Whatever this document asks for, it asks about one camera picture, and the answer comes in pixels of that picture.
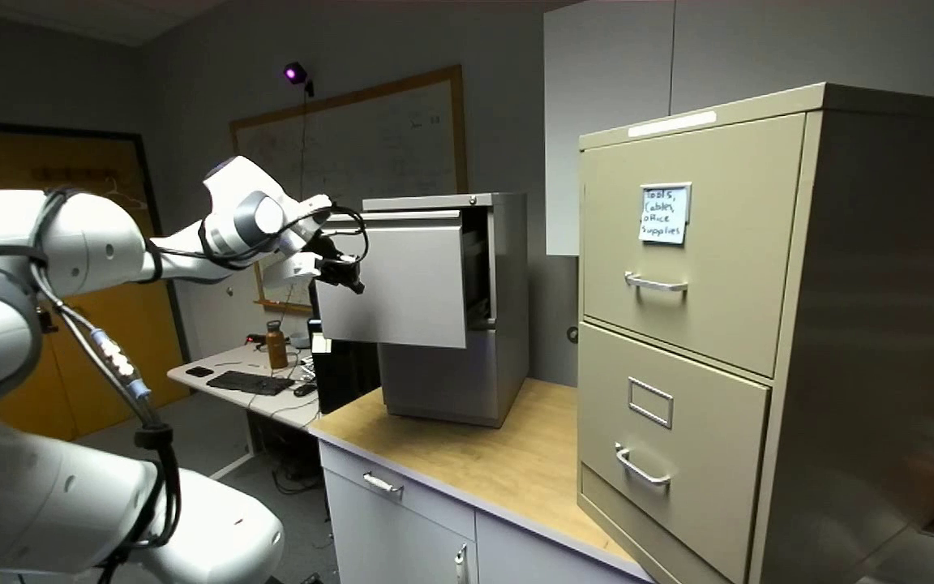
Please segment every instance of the cabinet handle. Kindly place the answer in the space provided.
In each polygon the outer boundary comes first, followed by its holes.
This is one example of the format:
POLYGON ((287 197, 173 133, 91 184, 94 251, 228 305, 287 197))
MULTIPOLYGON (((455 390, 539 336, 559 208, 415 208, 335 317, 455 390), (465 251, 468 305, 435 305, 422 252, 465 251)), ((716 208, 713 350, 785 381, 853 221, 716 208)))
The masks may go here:
POLYGON ((615 460, 638 482, 645 482, 653 491, 668 491, 672 473, 648 473, 641 468, 636 468, 636 460, 630 460, 633 448, 627 448, 623 442, 615 442, 615 460))
POLYGON ((455 554, 459 584, 469 584, 468 548, 455 554))
POLYGON ((688 284, 648 279, 648 276, 633 274, 633 271, 627 271, 623 279, 636 291, 653 288, 653 291, 668 291, 668 297, 688 297, 688 284))
POLYGON ((365 473, 365 483, 383 497, 401 499, 401 486, 375 477, 373 472, 365 473))

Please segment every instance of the wooden door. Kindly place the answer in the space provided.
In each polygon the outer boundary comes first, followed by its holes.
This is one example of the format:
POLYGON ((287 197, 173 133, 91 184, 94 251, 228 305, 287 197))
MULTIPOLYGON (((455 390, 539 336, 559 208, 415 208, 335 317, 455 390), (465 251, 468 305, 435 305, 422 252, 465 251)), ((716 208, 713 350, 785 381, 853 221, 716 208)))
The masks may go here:
MULTIPOLYGON (((155 233, 138 137, 0 126, 0 189, 79 189, 107 196, 138 218, 142 233, 155 233)), ((68 305, 131 355, 155 405, 187 396, 166 377, 168 367, 183 363, 183 345, 173 297, 163 284, 72 297, 68 305)), ((79 437, 127 423, 131 409, 105 382, 68 328, 56 317, 46 317, 46 326, 39 367, 20 390, 0 398, 0 417, 22 432, 56 437, 79 437)))

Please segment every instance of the microwave door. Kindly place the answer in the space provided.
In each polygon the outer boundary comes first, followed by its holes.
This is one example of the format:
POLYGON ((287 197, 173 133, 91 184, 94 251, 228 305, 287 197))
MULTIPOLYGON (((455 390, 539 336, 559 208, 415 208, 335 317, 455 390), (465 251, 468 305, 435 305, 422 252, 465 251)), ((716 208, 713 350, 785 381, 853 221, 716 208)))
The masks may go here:
POLYGON ((394 210, 365 221, 367 288, 315 285, 321 331, 335 341, 468 347, 461 213, 394 210))

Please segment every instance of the filing cabinet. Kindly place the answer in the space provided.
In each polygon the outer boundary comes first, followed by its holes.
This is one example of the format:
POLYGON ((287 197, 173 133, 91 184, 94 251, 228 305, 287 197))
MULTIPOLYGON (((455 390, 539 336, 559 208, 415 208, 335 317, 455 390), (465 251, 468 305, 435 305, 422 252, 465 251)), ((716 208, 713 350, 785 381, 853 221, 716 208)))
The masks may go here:
POLYGON ((934 519, 934 99, 582 140, 582 506, 655 582, 861 582, 934 519))

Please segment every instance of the ceiling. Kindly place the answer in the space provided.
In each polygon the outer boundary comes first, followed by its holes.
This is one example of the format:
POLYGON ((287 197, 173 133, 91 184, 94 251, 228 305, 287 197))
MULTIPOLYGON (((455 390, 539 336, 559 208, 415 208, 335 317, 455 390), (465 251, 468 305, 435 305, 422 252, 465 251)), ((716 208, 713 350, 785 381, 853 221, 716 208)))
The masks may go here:
POLYGON ((146 46, 218 4, 224 0, 0 0, 0 21, 114 46, 146 46))

